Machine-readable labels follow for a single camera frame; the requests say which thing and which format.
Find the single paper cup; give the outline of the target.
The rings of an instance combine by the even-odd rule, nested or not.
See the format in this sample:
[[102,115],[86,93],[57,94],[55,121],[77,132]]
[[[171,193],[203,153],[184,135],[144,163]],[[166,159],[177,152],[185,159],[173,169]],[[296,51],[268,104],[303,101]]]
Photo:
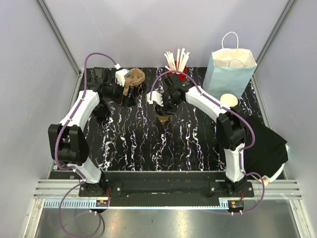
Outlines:
[[167,121],[169,119],[169,115],[166,115],[166,116],[157,115],[157,117],[162,122]]

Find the light blue paper bag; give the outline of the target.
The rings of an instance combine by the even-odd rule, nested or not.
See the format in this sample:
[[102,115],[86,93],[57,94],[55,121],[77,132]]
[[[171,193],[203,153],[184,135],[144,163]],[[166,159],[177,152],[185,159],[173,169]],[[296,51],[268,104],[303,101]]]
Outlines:
[[[224,46],[224,39],[229,34],[236,37],[235,48]],[[217,99],[224,94],[241,99],[256,68],[251,50],[239,47],[238,35],[228,32],[221,40],[221,49],[211,53],[202,88]]]

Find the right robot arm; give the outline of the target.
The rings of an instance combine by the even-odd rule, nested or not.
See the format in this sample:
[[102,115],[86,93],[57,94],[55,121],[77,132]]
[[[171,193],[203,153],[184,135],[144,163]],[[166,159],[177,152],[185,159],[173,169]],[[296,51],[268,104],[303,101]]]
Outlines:
[[216,123],[216,140],[220,155],[225,159],[225,182],[219,191],[229,196],[237,196],[247,182],[244,170],[244,152],[249,130],[244,123],[242,109],[230,107],[207,94],[191,80],[182,81],[175,73],[165,77],[167,91],[159,95],[161,101],[155,106],[160,120],[167,120],[177,111],[182,102],[186,102],[203,111]]

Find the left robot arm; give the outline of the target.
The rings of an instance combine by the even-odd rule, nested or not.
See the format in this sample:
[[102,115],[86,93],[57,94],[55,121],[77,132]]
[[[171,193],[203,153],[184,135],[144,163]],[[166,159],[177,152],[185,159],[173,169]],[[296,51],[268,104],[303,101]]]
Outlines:
[[105,99],[121,103],[128,92],[130,70],[112,71],[95,67],[84,74],[83,89],[73,107],[58,124],[51,124],[48,136],[52,159],[60,170],[73,171],[83,180],[82,186],[95,196],[106,193],[103,172],[89,158],[89,145],[83,133],[91,115],[104,119],[108,112]]

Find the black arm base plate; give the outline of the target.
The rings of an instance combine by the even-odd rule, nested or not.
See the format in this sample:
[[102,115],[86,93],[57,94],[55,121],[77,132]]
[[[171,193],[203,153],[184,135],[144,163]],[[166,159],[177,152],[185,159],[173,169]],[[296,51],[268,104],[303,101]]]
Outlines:
[[242,192],[233,196],[220,192],[224,172],[103,172],[106,192],[91,192],[82,185],[70,196],[106,197],[118,208],[224,208],[227,199],[254,198],[252,183],[247,181]]

